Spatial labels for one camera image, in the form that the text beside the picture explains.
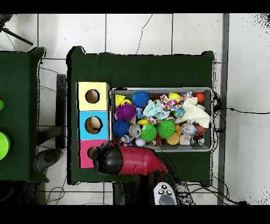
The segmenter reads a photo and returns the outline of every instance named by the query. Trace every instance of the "circular hole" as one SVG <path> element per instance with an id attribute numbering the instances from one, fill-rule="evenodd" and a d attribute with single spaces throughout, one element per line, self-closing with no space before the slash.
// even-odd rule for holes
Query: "circular hole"
<path id="1" fill-rule="evenodd" d="M 95 104 L 99 101 L 99 92 L 95 89 L 90 89 L 86 92 L 85 98 L 88 103 Z"/>
<path id="2" fill-rule="evenodd" d="M 102 121 L 98 117 L 89 117 L 84 123 L 84 128 L 89 134 L 97 134 L 102 128 Z"/>
<path id="3" fill-rule="evenodd" d="M 90 159 L 93 159 L 93 150 L 94 150 L 94 146 L 93 147 L 90 147 L 88 150 L 87 150 L 87 156 L 88 158 Z"/>

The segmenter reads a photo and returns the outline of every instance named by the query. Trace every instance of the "green object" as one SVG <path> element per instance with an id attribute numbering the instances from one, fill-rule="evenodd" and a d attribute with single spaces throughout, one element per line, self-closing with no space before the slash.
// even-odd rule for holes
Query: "green object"
<path id="1" fill-rule="evenodd" d="M 10 142 L 8 137 L 0 132 L 0 160 L 3 159 L 10 147 Z"/>
<path id="2" fill-rule="evenodd" d="M 37 70 L 45 50 L 0 51 L 0 131 L 11 149 L 0 160 L 0 181 L 47 182 L 34 168 L 37 147 Z"/>
<path id="3" fill-rule="evenodd" d="M 169 138 L 175 132 L 175 124 L 171 120 L 163 120 L 158 124 L 158 134 L 161 138 Z"/>
<path id="4" fill-rule="evenodd" d="M 154 140 L 157 136 L 156 127 L 154 127 L 154 125 L 151 123 L 146 124 L 144 127 L 146 128 L 145 130 L 142 129 L 140 138 L 142 138 L 143 140 L 147 142 Z"/>
<path id="5" fill-rule="evenodd" d="M 67 100 L 70 102 L 71 150 L 68 150 L 67 171 L 69 184 L 77 182 L 137 181 L 136 175 L 102 175 L 93 168 L 78 168 L 76 82 L 106 82 L 110 88 L 117 87 L 210 87 L 214 54 L 211 51 L 199 55 L 117 55 L 85 54 L 82 47 L 73 47 L 67 55 Z M 165 162 L 173 162 L 182 181 L 204 182 L 210 185 L 209 152 L 158 153 Z"/>
<path id="6" fill-rule="evenodd" d="M 4 108 L 4 102 L 0 100 L 0 110 L 3 110 Z"/>

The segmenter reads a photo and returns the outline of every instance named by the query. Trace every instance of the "green spiky ball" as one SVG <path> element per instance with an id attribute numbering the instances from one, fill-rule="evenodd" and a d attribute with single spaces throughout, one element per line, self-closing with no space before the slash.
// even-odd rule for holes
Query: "green spiky ball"
<path id="1" fill-rule="evenodd" d="M 158 132 L 157 132 L 156 127 L 154 127 L 153 124 L 148 123 L 146 124 L 146 129 L 141 131 L 140 138 L 142 138 L 143 140 L 147 142 L 150 142 L 156 138 L 157 133 Z"/>
<path id="2" fill-rule="evenodd" d="M 175 132 L 175 124 L 171 120 L 163 120 L 158 125 L 158 134 L 161 138 L 169 138 Z"/>

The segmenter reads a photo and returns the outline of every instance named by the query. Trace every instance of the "metal tray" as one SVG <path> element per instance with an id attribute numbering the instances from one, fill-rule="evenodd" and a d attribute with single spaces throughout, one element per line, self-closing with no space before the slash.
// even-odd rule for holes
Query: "metal tray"
<path id="1" fill-rule="evenodd" d="M 213 147 L 213 91 L 207 87 L 191 87 L 191 88 L 114 88 L 110 91 L 110 111 L 109 111 L 109 131 L 110 140 L 115 139 L 115 135 L 112 132 L 112 124 L 115 121 L 115 95 L 124 95 L 126 99 L 132 99 L 132 94 L 136 91 L 146 91 L 150 94 L 166 94 L 170 92 L 187 93 L 192 91 L 193 94 L 202 92 L 205 95 L 205 100 L 201 103 L 205 107 L 205 111 L 210 115 L 209 128 L 204 134 L 205 143 L 202 146 L 191 145 L 169 145 L 166 140 L 163 142 L 163 146 L 151 146 L 149 143 L 145 145 L 146 148 L 151 148 L 156 152 L 206 152 L 210 151 Z"/>

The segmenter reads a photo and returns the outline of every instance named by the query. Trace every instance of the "green bowl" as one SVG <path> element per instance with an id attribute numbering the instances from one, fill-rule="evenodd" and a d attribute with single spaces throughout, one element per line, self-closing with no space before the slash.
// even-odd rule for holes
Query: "green bowl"
<path id="1" fill-rule="evenodd" d="M 8 153 L 10 144 L 8 137 L 0 132 L 0 160 Z"/>

